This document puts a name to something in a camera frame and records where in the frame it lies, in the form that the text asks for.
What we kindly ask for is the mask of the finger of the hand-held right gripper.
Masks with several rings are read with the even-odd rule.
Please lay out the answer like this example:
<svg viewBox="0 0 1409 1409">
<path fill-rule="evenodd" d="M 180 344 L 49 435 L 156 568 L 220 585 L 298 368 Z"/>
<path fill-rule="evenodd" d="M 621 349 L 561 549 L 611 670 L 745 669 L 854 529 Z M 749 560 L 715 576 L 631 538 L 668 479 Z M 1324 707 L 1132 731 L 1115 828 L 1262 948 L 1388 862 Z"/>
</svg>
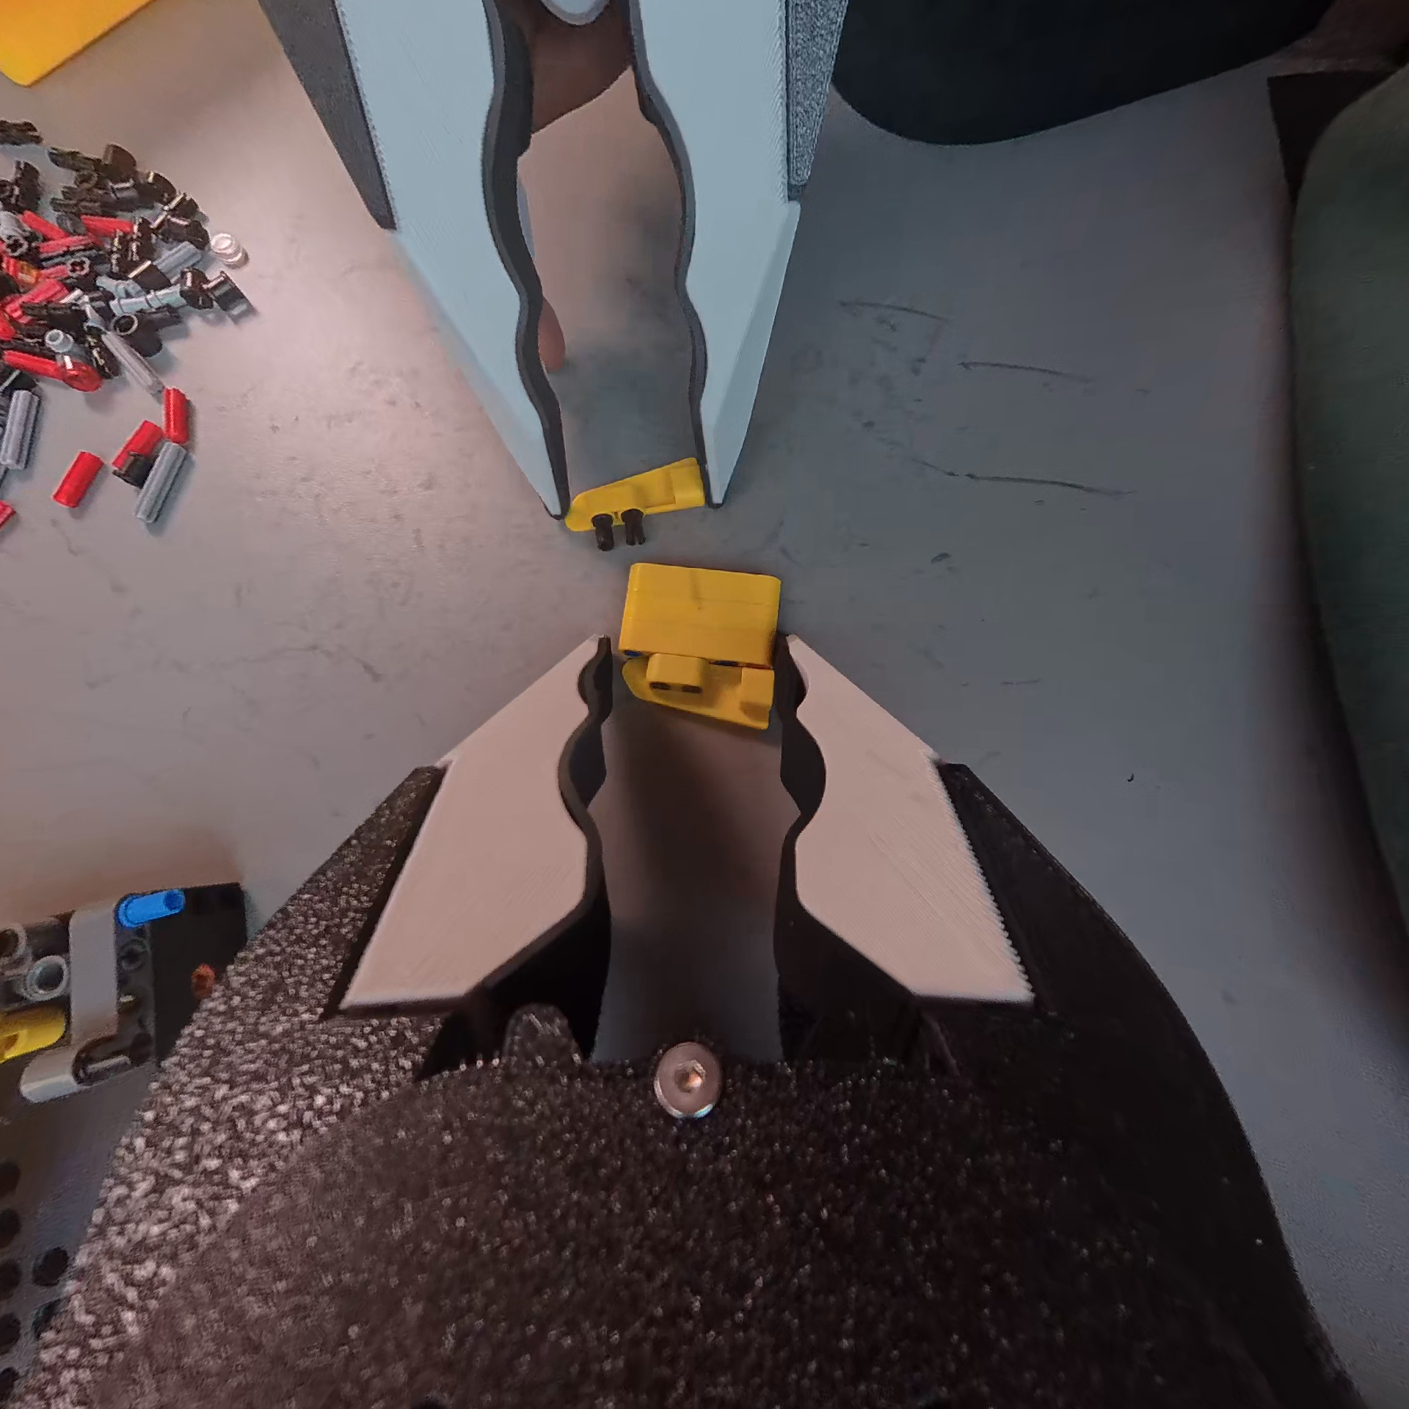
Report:
<svg viewBox="0 0 1409 1409">
<path fill-rule="evenodd" d="M 469 382 L 551 516 L 568 514 L 561 408 L 518 165 L 534 131 L 522 28 L 482 0 L 338 2 L 395 233 L 459 338 Z"/>
<path fill-rule="evenodd" d="M 784 2 L 629 2 L 646 112 L 677 166 L 677 297 L 707 505 L 726 505 L 802 203 L 789 195 Z"/>
</svg>

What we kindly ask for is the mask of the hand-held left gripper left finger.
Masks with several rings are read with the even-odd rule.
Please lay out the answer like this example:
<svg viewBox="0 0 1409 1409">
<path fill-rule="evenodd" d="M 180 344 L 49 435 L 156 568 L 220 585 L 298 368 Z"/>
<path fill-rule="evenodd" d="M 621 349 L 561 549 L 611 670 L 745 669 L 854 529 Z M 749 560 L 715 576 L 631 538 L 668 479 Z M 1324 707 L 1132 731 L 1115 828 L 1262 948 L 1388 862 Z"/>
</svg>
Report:
<svg viewBox="0 0 1409 1409">
<path fill-rule="evenodd" d="M 588 639 L 453 746 L 341 1011 L 486 996 L 583 920 L 604 888 L 590 802 L 608 779 L 611 640 Z"/>
</svg>

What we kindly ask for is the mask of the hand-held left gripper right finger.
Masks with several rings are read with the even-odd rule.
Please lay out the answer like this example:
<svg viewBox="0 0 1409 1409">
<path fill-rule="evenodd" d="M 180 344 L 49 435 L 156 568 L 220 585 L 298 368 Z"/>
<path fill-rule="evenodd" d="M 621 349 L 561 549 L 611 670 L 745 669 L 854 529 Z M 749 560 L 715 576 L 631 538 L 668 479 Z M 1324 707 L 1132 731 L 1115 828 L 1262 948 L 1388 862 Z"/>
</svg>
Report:
<svg viewBox="0 0 1409 1409">
<path fill-rule="evenodd" d="M 802 958 L 827 939 L 906 996 L 1032 1005 L 1032 982 L 942 782 L 942 758 L 798 634 L 777 655 Z"/>
</svg>

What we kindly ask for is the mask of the yellow lego plate black pins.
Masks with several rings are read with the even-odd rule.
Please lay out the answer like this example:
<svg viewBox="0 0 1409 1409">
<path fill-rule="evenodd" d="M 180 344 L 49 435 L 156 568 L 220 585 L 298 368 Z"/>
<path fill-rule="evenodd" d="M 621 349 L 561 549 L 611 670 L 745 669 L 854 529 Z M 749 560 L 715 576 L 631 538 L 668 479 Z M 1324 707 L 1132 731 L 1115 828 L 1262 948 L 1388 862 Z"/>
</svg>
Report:
<svg viewBox="0 0 1409 1409">
<path fill-rule="evenodd" d="M 573 493 L 564 529 L 590 535 L 598 551 L 613 551 L 617 538 L 623 538 L 629 549 L 642 549 L 646 516 L 689 509 L 706 509 L 706 474 L 693 456 Z"/>
</svg>

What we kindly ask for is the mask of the yellow lego subassembly blue pins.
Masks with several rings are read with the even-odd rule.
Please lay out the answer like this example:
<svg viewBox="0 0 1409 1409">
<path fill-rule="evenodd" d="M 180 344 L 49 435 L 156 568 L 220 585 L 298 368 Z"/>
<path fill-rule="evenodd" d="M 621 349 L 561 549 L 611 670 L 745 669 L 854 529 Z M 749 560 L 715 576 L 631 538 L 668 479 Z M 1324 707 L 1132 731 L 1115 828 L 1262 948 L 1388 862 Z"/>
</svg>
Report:
<svg viewBox="0 0 1409 1409">
<path fill-rule="evenodd" d="M 661 707 L 764 731 L 777 603 L 775 573 L 631 563 L 621 619 L 623 689 Z"/>
</svg>

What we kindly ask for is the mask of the person's right forearm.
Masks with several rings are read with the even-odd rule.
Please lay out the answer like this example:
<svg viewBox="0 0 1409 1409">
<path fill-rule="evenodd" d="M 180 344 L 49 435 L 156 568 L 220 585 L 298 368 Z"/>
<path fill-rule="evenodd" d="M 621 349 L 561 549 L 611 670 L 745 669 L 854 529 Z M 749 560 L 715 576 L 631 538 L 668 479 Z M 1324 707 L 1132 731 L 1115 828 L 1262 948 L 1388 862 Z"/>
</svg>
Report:
<svg viewBox="0 0 1409 1409">
<path fill-rule="evenodd" d="M 854 0 L 830 83 L 879 131 L 997 142 L 1302 40 L 1328 0 Z"/>
</svg>

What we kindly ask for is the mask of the pile of small lego pieces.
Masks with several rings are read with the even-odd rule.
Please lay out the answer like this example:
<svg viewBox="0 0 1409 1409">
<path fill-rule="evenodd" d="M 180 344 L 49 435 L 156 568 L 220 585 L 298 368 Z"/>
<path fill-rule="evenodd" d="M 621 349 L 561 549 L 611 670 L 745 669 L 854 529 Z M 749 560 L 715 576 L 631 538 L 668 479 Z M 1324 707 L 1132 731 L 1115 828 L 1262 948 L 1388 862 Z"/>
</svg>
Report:
<svg viewBox="0 0 1409 1409">
<path fill-rule="evenodd" d="M 135 387 L 153 415 L 107 453 L 77 451 L 49 501 L 77 514 L 111 474 L 153 535 L 187 479 L 197 418 L 164 372 L 166 341 L 195 319 L 253 317 L 234 279 L 246 249 L 128 146 L 49 146 L 31 121 L 2 121 L 0 139 L 0 479 L 31 472 L 46 391 Z"/>
</svg>

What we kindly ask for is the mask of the lego model on black base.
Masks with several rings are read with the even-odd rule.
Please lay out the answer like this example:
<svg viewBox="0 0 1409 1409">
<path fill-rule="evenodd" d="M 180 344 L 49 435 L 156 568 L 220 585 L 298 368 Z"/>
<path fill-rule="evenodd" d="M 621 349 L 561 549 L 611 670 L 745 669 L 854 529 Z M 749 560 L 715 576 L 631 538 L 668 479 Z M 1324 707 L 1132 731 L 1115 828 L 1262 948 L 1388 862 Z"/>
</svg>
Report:
<svg viewBox="0 0 1409 1409">
<path fill-rule="evenodd" d="M 246 944 L 238 881 L 2 920 L 0 1388 L 59 1312 L 112 1147 L 197 1005 Z"/>
</svg>

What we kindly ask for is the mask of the person's right hand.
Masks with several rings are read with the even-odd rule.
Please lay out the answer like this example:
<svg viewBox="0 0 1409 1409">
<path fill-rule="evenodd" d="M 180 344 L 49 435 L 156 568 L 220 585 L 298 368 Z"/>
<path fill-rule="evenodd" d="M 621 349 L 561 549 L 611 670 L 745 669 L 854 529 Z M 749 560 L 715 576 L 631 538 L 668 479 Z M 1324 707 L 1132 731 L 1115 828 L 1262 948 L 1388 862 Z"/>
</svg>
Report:
<svg viewBox="0 0 1409 1409">
<path fill-rule="evenodd" d="M 532 132 L 608 93 L 631 66 L 631 29 L 621 2 L 515 2 L 532 58 Z"/>
</svg>

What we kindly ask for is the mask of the yellow storage bin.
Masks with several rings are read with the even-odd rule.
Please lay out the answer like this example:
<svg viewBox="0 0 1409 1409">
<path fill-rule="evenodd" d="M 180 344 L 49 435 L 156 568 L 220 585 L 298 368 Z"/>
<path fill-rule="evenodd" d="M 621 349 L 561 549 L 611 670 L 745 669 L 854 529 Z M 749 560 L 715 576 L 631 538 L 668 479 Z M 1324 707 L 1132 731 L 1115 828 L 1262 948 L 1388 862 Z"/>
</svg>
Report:
<svg viewBox="0 0 1409 1409">
<path fill-rule="evenodd" d="M 144 7 L 147 0 L 2 0 L 0 72 L 35 87 Z"/>
</svg>

